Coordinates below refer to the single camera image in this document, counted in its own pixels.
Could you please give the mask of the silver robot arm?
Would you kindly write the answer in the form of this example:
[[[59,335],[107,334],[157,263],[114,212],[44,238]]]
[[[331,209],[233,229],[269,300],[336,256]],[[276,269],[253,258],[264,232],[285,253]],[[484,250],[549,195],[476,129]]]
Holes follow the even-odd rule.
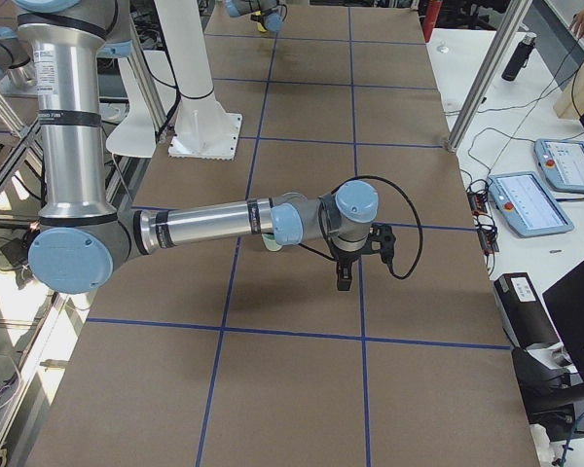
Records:
[[[287,15],[287,5],[278,0],[225,0],[231,18],[249,16],[267,32],[278,33]]]
[[[47,201],[28,262],[51,289],[80,294],[103,285],[136,255],[184,243],[269,234],[281,246],[321,238],[334,253],[337,286],[379,239],[379,196],[363,181],[331,194],[296,193],[190,210],[118,212],[106,198],[98,54],[130,43],[125,1],[21,1],[18,29],[33,49]]]

